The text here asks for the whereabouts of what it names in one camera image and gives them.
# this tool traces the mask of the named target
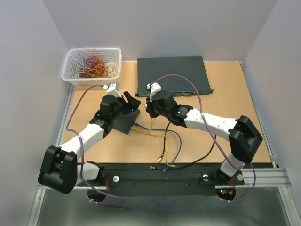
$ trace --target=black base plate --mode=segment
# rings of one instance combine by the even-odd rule
[[[203,174],[216,172],[221,163],[197,163],[182,170],[169,170],[164,173],[165,164],[126,164],[105,163],[106,177],[109,179],[110,193],[118,196],[171,196],[171,195],[204,195],[216,196],[215,185],[227,184],[231,181],[219,184],[217,182],[204,182]],[[160,170],[151,170],[150,166]],[[270,163],[254,164],[256,168],[271,168]],[[118,184],[112,182],[112,177],[119,175]],[[237,185],[243,181],[235,180]]]

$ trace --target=metal frame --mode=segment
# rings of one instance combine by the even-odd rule
[[[74,94],[75,94],[75,89],[73,89],[73,88],[74,88],[74,86],[72,86],[70,93],[69,93],[64,117],[63,117],[62,124],[60,127],[59,135],[58,135],[58,138],[57,138],[57,141],[55,144],[56,146],[58,146],[62,143],[63,137],[65,135],[65,128],[66,128],[67,121],[68,121],[67,117],[69,116],[72,101],[73,101]],[[292,185],[289,180],[286,169],[285,168],[279,169],[276,167],[276,163],[272,159],[273,153],[271,151],[271,148],[270,148],[270,145],[269,145],[269,142],[267,139],[267,135],[265,133],[263,124],[261,122],[261,119],[260,119],[258,113],[257,113],[257,117],[258,117],[258,120],[260,123],[260,127],[261,127],[261,130],[263,133],[264,140],[266,141],[266,144],[267,144],[267,149],[269,151],[274,169],[255,169],[255,172],[256,172],[255,187],[278,187],[290,224],[292,226],[301,226],[300,215],[298,213],[298,209],[297,209],[295,201],[293,199],[292,191],[290,189],[290,187]],[[242,173],[243,173],[246,184],[243,186],[237,186],[237,187],[245,187],[245,188],[251,187],[253,185],[252,169],[243,169]],[[37,187],[38,187],[38,189],[37,189],[36,197],[34,199],[28,226],[36,226],[37,225],[40,211],[41,211],[42,204],[43,204],[45,190],[49,189],[48,187],[42,186],[42,185],[37,185]],[[74,189],[87,189],[87,188],[86,187],[74,187]]]

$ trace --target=gray wall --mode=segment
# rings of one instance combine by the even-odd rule
[[[0,225],[24,226],[65,109],[67,48],[40,0],[1,1],[0,31]]]
[[[243,62],[253,101],[301,210],[301,1],[278,0]]]
[[[67,48],[243,60],[277,0],[44,0]]]

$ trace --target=purple cable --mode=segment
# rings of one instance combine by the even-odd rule
[[[82,140],[82,138],[79,136],[79,133],[78,133],[77,131],[75,131],[75,130],[73,130],[73,129],[69,129],[69,124],[70,124],[70,122],[71,122],[71,119],[73,118],[74,113],[75,113],[75,111],[77,110],[79,104],[81,103],[81,100],[83,99],[84,95],[85,95],[90,89],[92,89],[92,88],[94,88],[94,87],[97,87],[97,86],[103,87],[103,85],[93,85],[93,86],[87,88],[87,89],[85,90],[85,92],[83,93],[83,95],[81,95],[81,97],[80,97],[78,103],[76,104],[76,106],[75,106],[75,108],[74,108],[74,110],[73,110],[73,112],[72,112],[72,114],[71,114],[71,116],[70,116],[70,119],[69,119],[68,122],[67,122],[66,130],[75,133],[75,134],[77,135],[78,139],[79,139],[79,142],[80,142],[80,150],[81,150],[80,177],[82,178],[83,182],[84,182],[88,187],[92,188],[94,191],[96,191],[96,192],[98,192],[98,193],[100,193],[100,194],[103,194],[103,195],[106,195],[106,196],[109,196],[109,197],[112,197],[112,198],[120,199],[120,201],[119,201],[119,202],[116,202],[116,203],[101,203],[101,202],[95,202],[93,199],[90,199],[90,202],[93,202],[93,203],[95,203],[96,205],[113,206],[113,205],[121,204],[121,203],[124,201],[124,199],[123,199],[122,197],[119,197],[119,196],[116,196],[116,195],[112,195],[112,194],[107,194],[107,193],[105,193],[105,192],[102,192],[102,191],[96,189],[95,187],[93,187],[91,184],[89,184],[89,183],[83,178],[84,154],[85,154],[83,140]]]
[[[223,156],[225,157],[225,159],[228,161],[228,163],[229,163],[234,169],[236,169],[236,170],[241,170],[241,169],[238,169],[237,167],[235,167],[235,166],[233,165],[233,163],[232,163],[232,162],[230,161],[230,159],[227,157],[226,153],[223,151],[223,149],[222,149],[222,147],[220,146],[220,144],[219,144],[219,143],[217,142],[217,140],[215,139],[214,134],[212,133],[211,129],[209,128],[209,125],[208,125],[208,123],[207,123],[207,121],[206,121],[206,119],[205,119],[205,117],[204,117],[204,115],[203,115],[203,106],[202,106],[201,96],[200,96],[200,94],[198,93],[198,89],[195,87],[195,85],[193,85],[193,83],[192,83],[190,80],[188,80],[188,79],[185,78],[184,76],[181,76],[181,75],[178,75],[178,74],[168,74],[168,75],[164,75],[164,76],[162,76],[161,78],[158,78],[158,79],[156,79],[155,81],[151,82],[150,85],[152,85],[153,83],[155,83],[155,82],[157,82],[157,81],[159,81],[159,80],[161,80],[161,79],[163,79],[163,78],[171,77],[171,76],[174,76],[174,77],[180,77],[180,78],[186,80],[187,82],[189,82],[189,83],[192,85],[192,87],[194,88],[194,90],[196,91],[196,94],[197,94],[197,96],[198,96],[200,112],[201,112],[201,114],[202,114],[202,118],[203,118],[204,124],[205,124],[205,126],[206,126],[206,128],[207,128],[207,130],[208,130],[208,132],[209,132],[209,134],[210,134],[210,136],[211,136],[211,138],[213,139],[213,141],[215,142],[216,146],[217,146],[218,149],[221,151],[221,153],[223,154]],[[254,166],[253,166],[251,163],[250,163],[250,165],[251,165],[251,167],[252,167],[252,169],[253,169],[253,173],[254,173],[254,183],[253,183],[253,186],[252,186],[251,191],[250,191],[246,196],[244,196],[244,197],[242,197],[242,198],[240,198],[240,199],[234,200],[234,201],[230,201],[230,202],[238,202],[238,201],[244,200],[245,198],[247,198],[247,197],[253,192],[253,190],[254,190],[254,188],[255,188],[255,183],[256,183],[256,172],[255,172]]]

